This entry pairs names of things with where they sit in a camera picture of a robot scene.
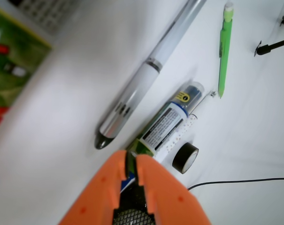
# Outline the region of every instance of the pen clip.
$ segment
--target pen clip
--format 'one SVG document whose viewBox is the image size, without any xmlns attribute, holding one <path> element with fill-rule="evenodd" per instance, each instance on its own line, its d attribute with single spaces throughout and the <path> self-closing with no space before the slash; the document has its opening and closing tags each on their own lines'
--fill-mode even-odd
<svg viewBox="0 0 284 225">
<path fill-rule="evenodd" d="M 224 46 L 225 46 L 225 44 L 224 44 L 224 38 L 223 38 L 223 36 L 224 36 L 224 30 L 222 29 L 222 30 L 220 31 L 219 58 L 222 58 L 223 52 L 224 52 Z"/>
</svg>

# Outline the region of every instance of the multicolor pen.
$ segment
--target multicolor pen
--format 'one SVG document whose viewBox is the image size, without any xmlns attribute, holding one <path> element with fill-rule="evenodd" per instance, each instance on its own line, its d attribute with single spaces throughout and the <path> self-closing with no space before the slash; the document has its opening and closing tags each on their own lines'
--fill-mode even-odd
<svg viewBox="0 0 284 225">
<path fill-rule="evenodd" d="M 95 148 L 106 147 L 118 135 L 126 121 L 147 93 L 162 67 L 173 53 L 206 0 L 189 0 L 173 21 L 150 56 L 138 69 L 125 88 L 114 109 L 102 123 L 95 140 Z"/>
</svg>

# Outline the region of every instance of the black cable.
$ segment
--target black cable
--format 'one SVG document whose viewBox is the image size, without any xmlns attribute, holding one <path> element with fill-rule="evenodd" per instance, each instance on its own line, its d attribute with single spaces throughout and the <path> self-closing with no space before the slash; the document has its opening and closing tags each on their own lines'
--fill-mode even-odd
<svg viewBox="0 0 284 225">
<path fill-rule="evenodd" d="M 269 181 L 269 180 L 284 180 L 283 178 L 267 178 L 267 179 L 257 179 L 257 180 L 230 180 L 230 181 L 213 181 L 213 182 L 205 182 L 193 185 L 192 187 L 189 187 L 188 190 L 191 190 L 195 187 L 207 185 L 207 184 L 228 184 L 228 183 L 248 183 L 248 182 L 259 182 L 259 181 Z"/>
</svg>

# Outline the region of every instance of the green mechanical pencil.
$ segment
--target green mechanical pencil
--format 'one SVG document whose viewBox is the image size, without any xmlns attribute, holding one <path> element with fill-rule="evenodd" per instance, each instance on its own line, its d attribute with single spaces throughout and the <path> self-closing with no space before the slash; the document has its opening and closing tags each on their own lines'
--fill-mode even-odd
<svg viewBox="0 0 284 225">
<path fill-rule="evenodd" d="M 225 89 L 225 79 L 226 79 L 226 70 L 227 62 L 230 51 L 230 35 L 231 35 L 231 26 L 232 26 L 232 17 L 234 15 L 234 8 L 231 2 L 226 3 L 224 6 L 223 14 L 223 28 L 220 35 L 220 71 L 219 71 L 219 96 L 222 98 L 224 89 Z"/>
</svg>

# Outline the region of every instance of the black tape roll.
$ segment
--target black tape roll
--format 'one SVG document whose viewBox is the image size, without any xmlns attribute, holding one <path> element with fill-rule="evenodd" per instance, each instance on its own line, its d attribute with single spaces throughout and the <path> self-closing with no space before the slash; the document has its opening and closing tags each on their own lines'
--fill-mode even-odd
<svg viewBox="0 0 284 225">
<path fill-rule="evenodd" d="M 172 166 L 184 174 L 193 164 L 198 152 L 199 149 L 190 143 L 184 144 L 175 155 Z"/>
</svg>

